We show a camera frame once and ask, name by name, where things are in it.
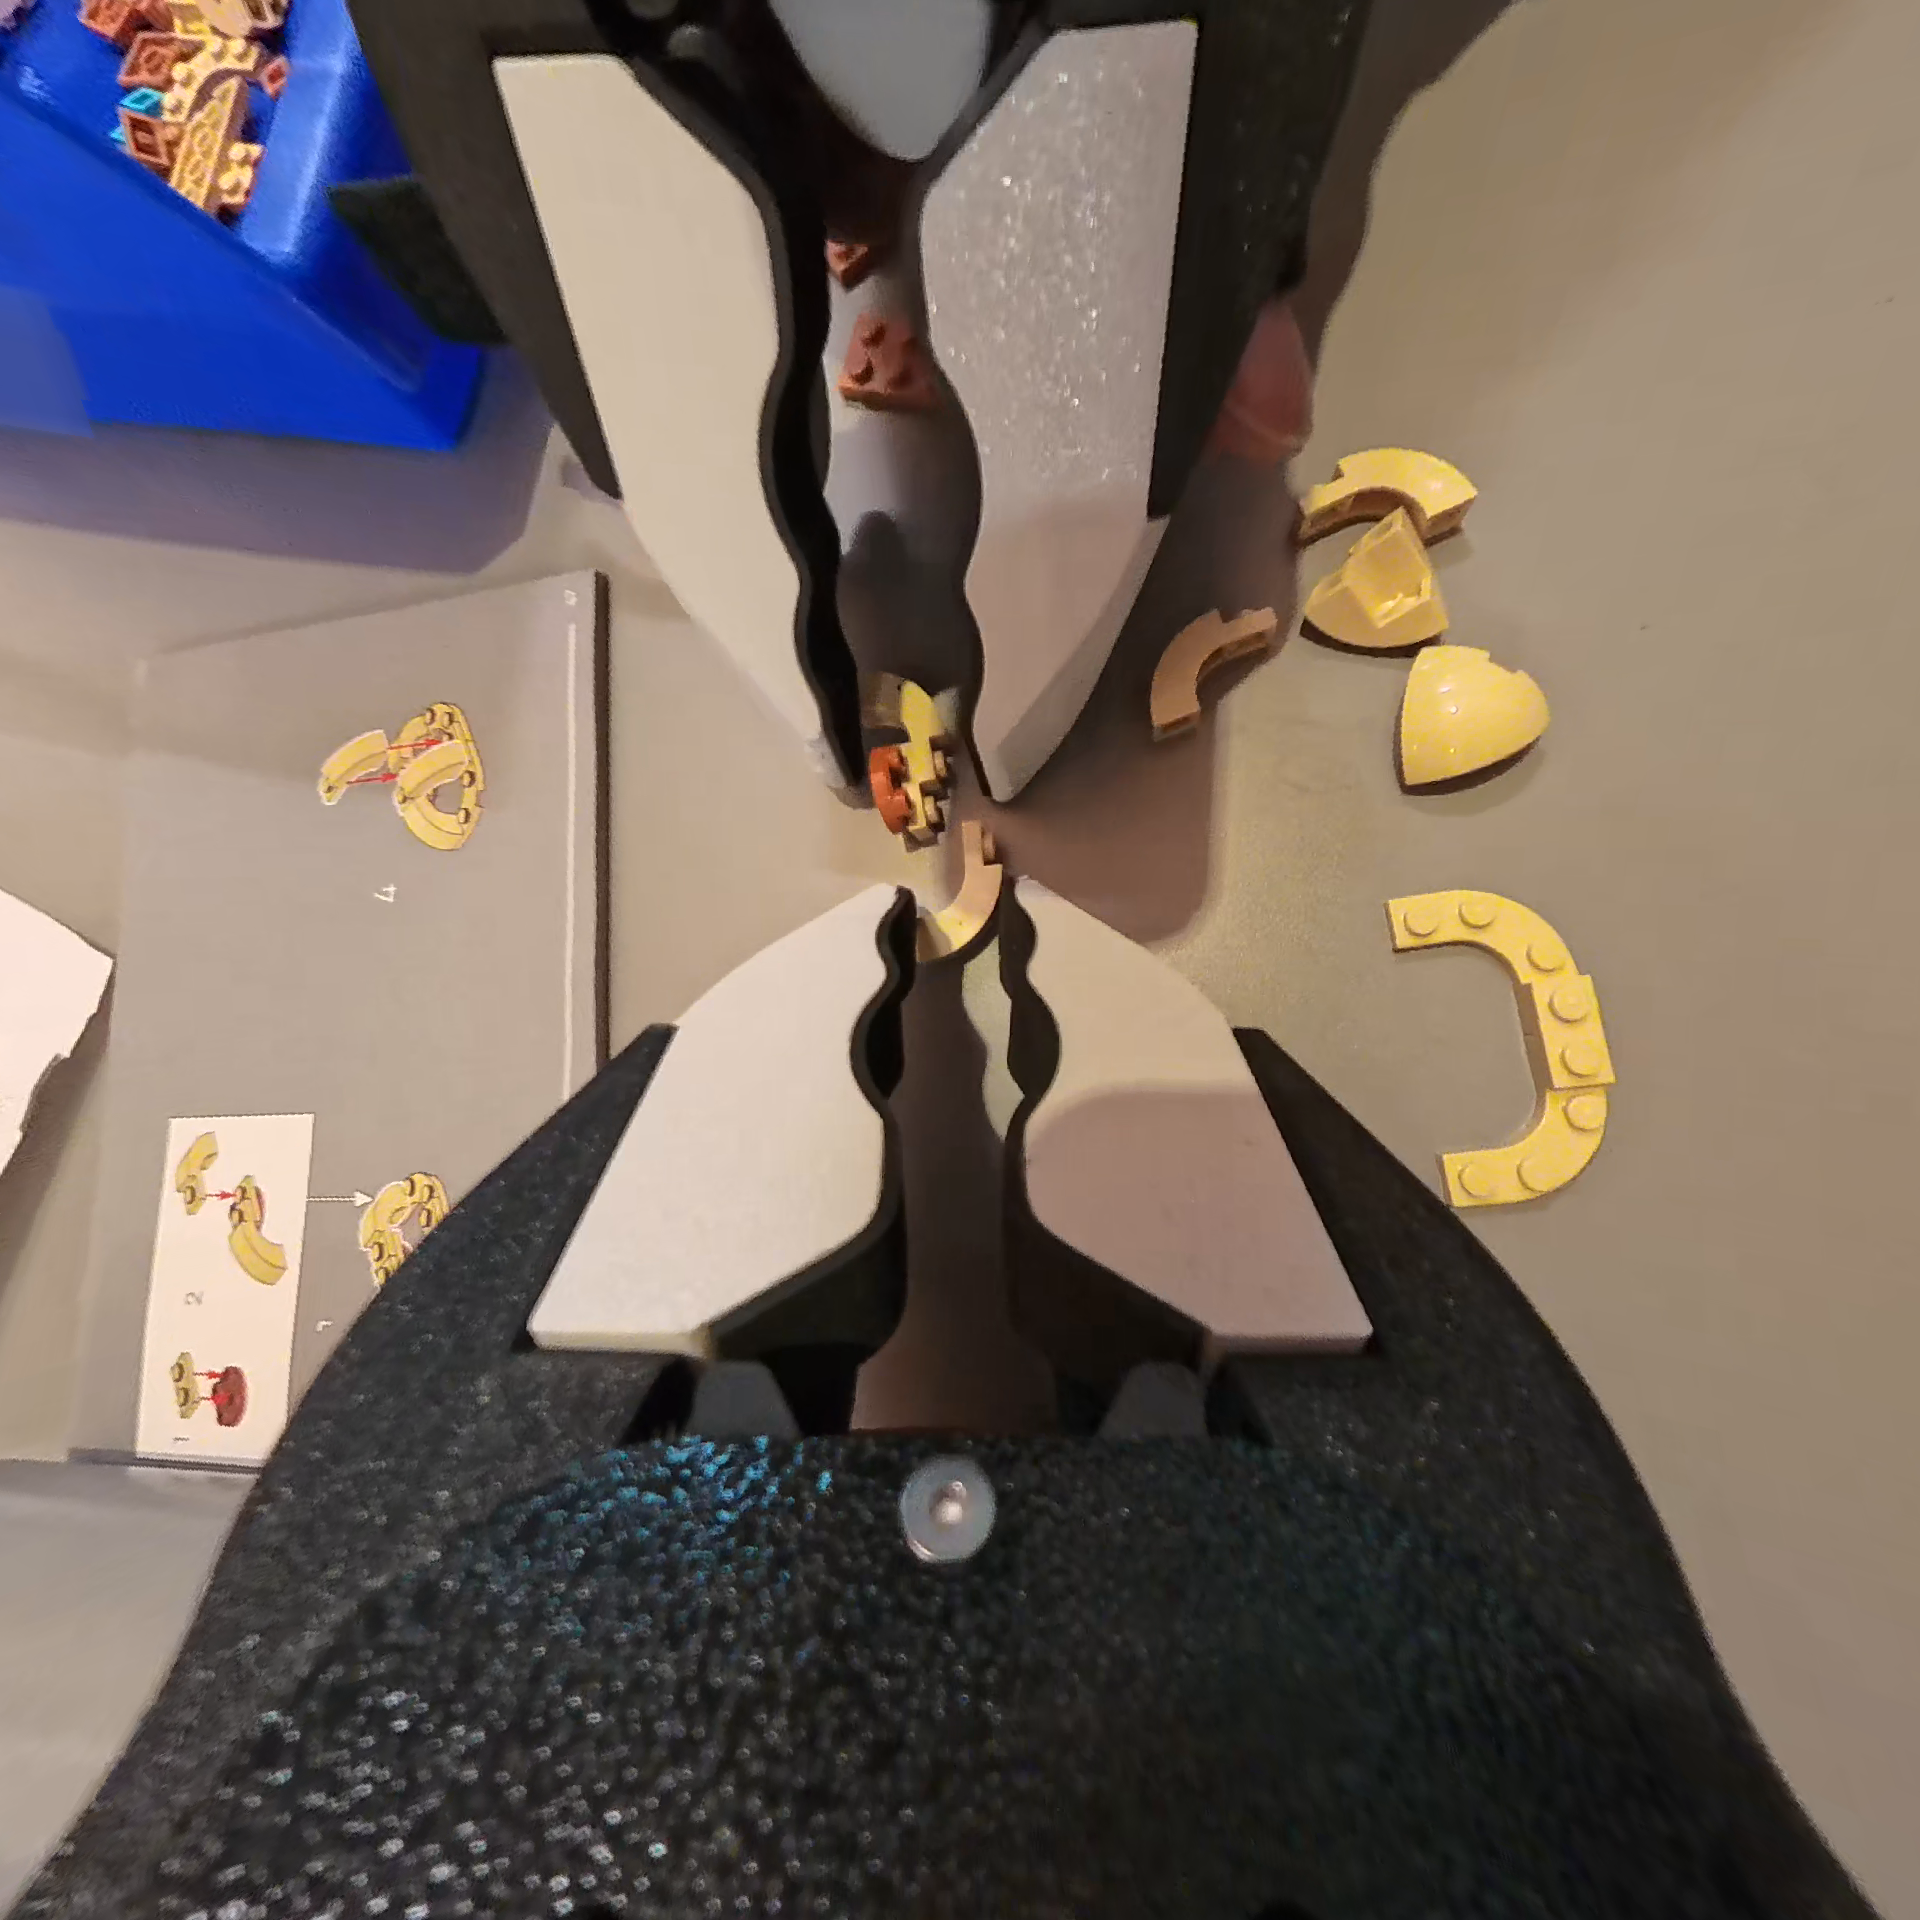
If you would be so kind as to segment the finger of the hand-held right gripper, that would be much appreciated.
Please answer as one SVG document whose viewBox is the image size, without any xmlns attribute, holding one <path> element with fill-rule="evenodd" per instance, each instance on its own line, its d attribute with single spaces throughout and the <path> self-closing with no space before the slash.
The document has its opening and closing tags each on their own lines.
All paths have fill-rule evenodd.
<svg viewBox="0 0 1920 1920">
<path fill-rule="evenodd" d="M 1197 28 L 1041 32 L 933 171 L 929 344 L 979 468 L 964 596 L 981 780 L 1073 731 L 1164 539 L 1161 416 Z"/>
<path fill-rule="evenodd" d="M 628 526 L 811 770 L 852 787 L 810 459 L 826 313 L 800 310 L 780 207 L 711 118 L 615 56 L 500 56 L 493 84 Z"/>
</svg>

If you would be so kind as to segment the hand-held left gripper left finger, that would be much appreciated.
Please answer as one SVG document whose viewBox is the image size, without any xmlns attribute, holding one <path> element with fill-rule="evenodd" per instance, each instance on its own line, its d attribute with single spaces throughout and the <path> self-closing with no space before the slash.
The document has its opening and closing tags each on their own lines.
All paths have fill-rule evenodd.
<svg viewBox="0 0 1920 1920">
<path fill-rule="evenodd" d="M 917 907 L 874 884 L 722 976 L 657 1071 L 531 1313 L 547 1354 L 876 1354 L 904 1290 L 900 1003 Z"/>
</svg>

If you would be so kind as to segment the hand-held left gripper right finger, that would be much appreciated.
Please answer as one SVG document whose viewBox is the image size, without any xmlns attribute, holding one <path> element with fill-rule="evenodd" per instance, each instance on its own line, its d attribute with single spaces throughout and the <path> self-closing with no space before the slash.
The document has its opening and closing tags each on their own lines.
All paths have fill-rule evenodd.
<svg viewBox="0 0 1920 1920">
<path fill-rule="evenodd" d="M 1037 881 L 1000 960 L 1021 1334 L 1048 1358 L 1363 1351 L 1371 1320 L 1228 1017 Z"/>
</svg>

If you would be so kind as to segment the large tan arch brick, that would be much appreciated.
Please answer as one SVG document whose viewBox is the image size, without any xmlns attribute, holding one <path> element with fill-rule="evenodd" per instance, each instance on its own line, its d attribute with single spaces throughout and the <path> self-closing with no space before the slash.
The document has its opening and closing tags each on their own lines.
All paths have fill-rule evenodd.
<svg viewBox="0 0 1920 1920">
<path fill-rule="evenodd" d="M 1594 979 L 1548 920 L 1508 897 L 1445 889 L 1391 899 L 1384 913 L 1399 954 L 1476 950 L 1517 999 L 1538 1108 L 1515 1142 L 1442 1156 L 1451 1207 L 1521 1207 L 1570 1186 L 1600 1153 L 1616 1083 Z"/>
<path fill-rule="evenodd" d="M 994 833 L 979 824 L 963 826 L 964 868 L 953 899 L 939 911 L 920 913 L 917 959 L 921 964 L 963 963 L 997 928 L 1007 868 Z"/>
</svg>

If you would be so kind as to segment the brown round toy brick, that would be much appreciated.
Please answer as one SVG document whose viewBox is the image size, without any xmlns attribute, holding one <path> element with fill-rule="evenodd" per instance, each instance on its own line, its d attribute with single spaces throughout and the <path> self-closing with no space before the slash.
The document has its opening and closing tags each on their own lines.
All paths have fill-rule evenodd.
<svg viewBox="0 0 1920 1920">
<path fill-rule="evenodd" d="M 933 750 L 931 774 L 917 775 L 900 744 L 872 748 L 869 785 L 880 826 L 909 850 L 929 850 L 946 833 L 946 758 Z"/>
</svg>

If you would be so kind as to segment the blue plastic bin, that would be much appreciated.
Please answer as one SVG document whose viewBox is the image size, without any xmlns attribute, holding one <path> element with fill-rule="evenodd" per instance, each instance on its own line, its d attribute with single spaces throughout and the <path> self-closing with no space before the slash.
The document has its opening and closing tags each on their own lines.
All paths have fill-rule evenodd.
<svg viewBox="0 0 1920 1920">
<path fill-rule="evenodd" d="M 133 158 L 121 108 L 157 114 L 133 46 L 82 4 L 24 4 L 2 62 L 2 419 L 201 427 L 452 449 L 482 355 L 440 342 L 330 204 L 397 176 L 400 139 L 351 12 L 290 4 L 280 91 L 247 82 L 247 204 L 195 209 Z"/>
</svg>

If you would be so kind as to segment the pile of small toy bricks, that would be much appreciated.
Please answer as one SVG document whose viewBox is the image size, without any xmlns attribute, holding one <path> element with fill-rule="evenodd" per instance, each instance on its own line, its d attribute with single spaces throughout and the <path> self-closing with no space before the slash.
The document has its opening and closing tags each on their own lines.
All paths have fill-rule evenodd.
<svg viewBox="0 0 1920 1920">
<path fill-rule="evenodd" d="M 290 76 L 290 2 L 80 2 L 117 54 L 109 143 L 188 207 L 232 224 L 253 199 L 256 108 Z"/>
</svg>

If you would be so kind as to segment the orange plate brick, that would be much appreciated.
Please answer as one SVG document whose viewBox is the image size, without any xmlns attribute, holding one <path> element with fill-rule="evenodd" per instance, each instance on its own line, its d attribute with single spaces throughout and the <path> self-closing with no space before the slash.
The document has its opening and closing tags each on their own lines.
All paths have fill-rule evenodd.
<svg viewBox="0 0 1920 1920">
<path fill-rule="evenodd" d="M 899 319 L 872 312 L 851 332 L 836 396 L 884 415 L 924 415 L 939 406 L 921 339 Z"/>
</svg>

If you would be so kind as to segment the tan curved brick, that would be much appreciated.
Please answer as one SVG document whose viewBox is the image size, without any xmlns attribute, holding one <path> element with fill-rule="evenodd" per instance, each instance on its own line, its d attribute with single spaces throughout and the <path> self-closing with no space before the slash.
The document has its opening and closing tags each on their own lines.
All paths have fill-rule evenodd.
<svg viewBox="0 0 1920 1920">
<path fill-rule="evenodd" d="M 1183 626 L 1161 652 L 1148 691 L 1155 740 L 1189 735 L 1203 718 L 1203 691 L 1224 666 L 1273 649 L 1280 617 L 1273 608 L 1210 610 Z"/>
<path fill-rule="evenodd" d="M 1461 530 L 1480 492 L 1471 475 L 1418 449 L 1364 449 L 1345 456 L 1300 502 L 1296 546 L 1403 513 L 1425 545 Z"/>
</svg>

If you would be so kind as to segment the tan quarter-round brick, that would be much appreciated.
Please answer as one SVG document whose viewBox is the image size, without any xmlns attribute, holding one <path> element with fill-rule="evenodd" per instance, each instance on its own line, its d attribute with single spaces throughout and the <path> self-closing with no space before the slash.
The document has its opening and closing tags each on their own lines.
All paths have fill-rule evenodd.
<svg viewBox="0 0 1920 1920">
<path fill-rule="evenodd" d="M 1537 748 L 1549 723 L 1531 674 L 1471 646 L 1431 643 L 1402 695 L 1399 780 L 1405 788 L 1480 780 Z"/>
<path fill-rule="evenodd" d="M 1450 631 L 1427 543 L 1405 508 L 1370 529 L 1345 562 L 1309 590 L 1304 624 L 1323 640 L 1368 654 L 1420 649 Z"/>
</svg>

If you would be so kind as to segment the grey instruction booklet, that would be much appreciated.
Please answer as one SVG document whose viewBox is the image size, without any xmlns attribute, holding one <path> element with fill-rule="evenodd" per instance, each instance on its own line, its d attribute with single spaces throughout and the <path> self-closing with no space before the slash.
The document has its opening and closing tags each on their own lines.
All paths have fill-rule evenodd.
<svg viewBox="0 0 1920 1920">
<path fill-rule="evenodd" d="M 95 1186 L 4 1457 L 253 1472 L 421 1238 L 609 1057 L 609 576 L 153 659 Z"/>
</svg>

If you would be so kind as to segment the white printed paper sheet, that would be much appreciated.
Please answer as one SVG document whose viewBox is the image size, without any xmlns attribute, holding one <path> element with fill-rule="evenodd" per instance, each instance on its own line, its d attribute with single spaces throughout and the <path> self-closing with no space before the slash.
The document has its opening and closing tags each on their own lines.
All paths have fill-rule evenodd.
<svg viewBox="0 0 1920 1920">
<path fill-rule="evenodd" d="M 73 1054 L 109 979 L 105 951 L 2 895 L 2 1168 L 28 1132 L 41 1082 Z"/>
</svg>

